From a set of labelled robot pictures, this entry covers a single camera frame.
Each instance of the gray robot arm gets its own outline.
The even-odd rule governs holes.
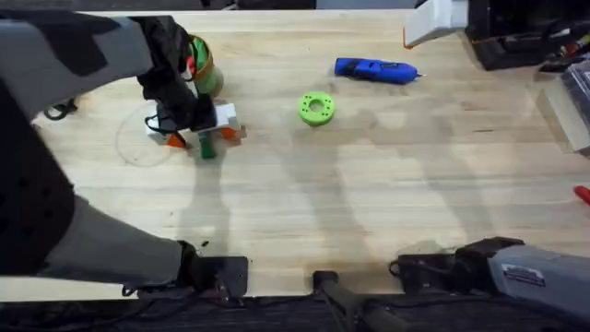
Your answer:
[[[486,292],[547,305],[590,322],[590,258],[548,252],[518,239],[484,239],[453,255],[401,255],[390,272],[406,293]]]
[[[198,257],[182,241],[133,228],[76,196],[30,126],[40,111],[119,78],[183,126],[202,113],[179,72],[186,32],[171,18],[0,12],[0,275],[119,283],[126,290],[246,292],[245,257]]]

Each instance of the label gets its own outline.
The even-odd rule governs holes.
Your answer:
[[[529,267],[519,267],[512,264],[502,264],[501,270],[507,279],[545,287],[545,277],[543,277],[543,274],[539,270]]]

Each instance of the green ring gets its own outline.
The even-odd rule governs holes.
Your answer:
[[[322,108],[319,111],[312,111],[312,102],[319,103]],[[307,92],[299,98],[299,116],[307,125],[325,125],[334,117],[336,105],[329,94],[325,92]]]

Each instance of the wooden table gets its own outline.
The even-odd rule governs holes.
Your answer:
[[[487,236],[590,255],[590,161],[561,148],[536,106],[533,69],[485,72],[460,37],[402,47],[407,11],[172,13],[210,44],[248,137],[212,161],[156,146],[134,79],[85,95],[62,122],[39,119],[77,191],[163,237],[250,258],[250,295],[304,294],[316,269],[357,291],[398,291],[387,263]],[[406,86],[333,75],[337,57],[408,62]],[[310,128],[306,91],[336,116]],[[118,298],[120,287],[5,279],[3,301]]]

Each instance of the black cable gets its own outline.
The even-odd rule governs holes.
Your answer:
[[[417,268],[421,268],[423,270],[426,271],[430,271],[436,274],[440,274],[440,275],[445,275],[445,276],[450,276],[451,275],[451,270],[449,269],[441,269],[441,268],[437,268],[437,267],[429,267],[427,265],[423,265],[423,264],[419,264],[413,261],[400,261],[400,260],[395,260],[391,263],[389,263],[389,273],[396,277],[399,278],[399,273],[395,272],[393,270],[393,267],[397,266],[399,268],[400,265],[408,265],[408,266],[412,266],[412,267],[417,267]]]
[[[435,305],[448,305],[448,304],[458,304],[458,303],[488,303],[488,304],[495,304],[495,305],[503,305],[509,306],[513,308],[518,308],[521,310],[526,310],[528,312],[532,312],[535,314],[541,314],[544,316],[548,316],[552,319],[562,322],[567,326],[572,326],[575,328],[581,328],[582,330],[590,330],[590,323],[585,322],[582,319],[572,316],[571,314],[564,313],[558,309],[550,307],[546,304],[537,303],[537,302],[530,302],[523,299],[513,300],[509,298],[490,298],[490,297],[463,297],[463,298],[454,298],[454,299],[436,299],[436,300],[428,300],[423,302],[414,302],[412,304],[400,304],[390,301],[383,301],[377,299],[371,299],[371,301],[379,302],[385,306],[389,306],[396,309],[416,309],[416,308],[424,308],[429,306]]]
[[[322,292],[321,297],[324,300],[325,304],[330,309],[330,313],[332,314],[332,317],[334,317],[334,321],[336,322],[336,325],[338,326],[338,330],[340,332],[346,332],[347,330],[342,326],[342,322],[340,320],[340,317],[336,313],[336,310],[334,310],[334,305],[330,302],[330,299],[328,299],[327,295],[325,295],[323,292]]]
[[[77,327],[57,327],[57,328],[41,328],[41,327],[32,327],[32,326],[0,326],[0,330],[8,331],[8,332],[77,332],[77,331],[85,331],[92,328],[97,327],[106,327],[112,326],[117,323],[123,322],[124,320],[131,319],[135,316],[138,316],[145,311],[147,311],[152,305],[154,305],[156,301],[148,302],[146,305],[141,306],[139,309],[129,313],[123,314],[119,317],[107,319],[101,322],[96,322],[92,324],[88,324],[85,326],[77,326]]]
[[[157,114],[151,115],[151,116],[147,116],[144,119],[144,123],[146,124],[147,128],[155,131],[156,133],[163,134],[163,135],[178,133],[177,130],[166,130],[166,129],[156,128],[156,127],[153,127],[153,126],[149,125],[149,120],[155,119],[156,117],[158,117]]]

